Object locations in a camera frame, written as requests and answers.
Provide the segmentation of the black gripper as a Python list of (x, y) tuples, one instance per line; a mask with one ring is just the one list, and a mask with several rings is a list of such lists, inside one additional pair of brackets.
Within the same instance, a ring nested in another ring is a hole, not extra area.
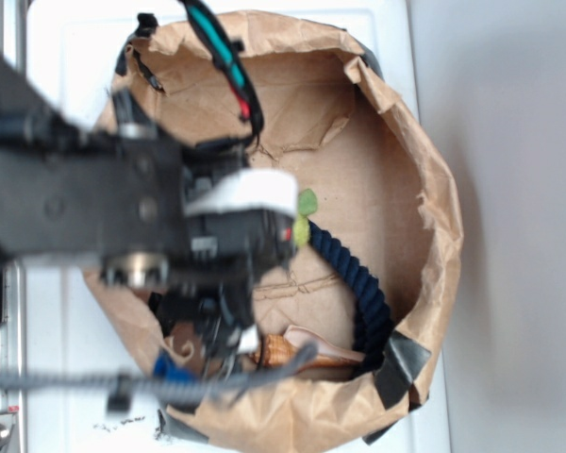
[(256, 324), (255, 285), (295, 254), (298, 182), (252, 167), (244, 142), (233, 139), (199, 143), (183, 162), (190, 254), (159, 304), (159, 321), (166, 331), (190, 323), (205, 358), (235, 357)]

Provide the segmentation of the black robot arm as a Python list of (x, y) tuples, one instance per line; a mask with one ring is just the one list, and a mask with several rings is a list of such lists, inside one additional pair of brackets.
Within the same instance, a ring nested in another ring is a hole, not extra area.
[(254, 350), (251, 293), (294, 255), (296, 179), (252, 167), (241, 141), (178, 141), (127, 89), (112, 102), (115, 132), (81, 129), (0, 56), (0, 268), (72, 262), (166, 288), (161, 316), (193, 323), (207, 357)]

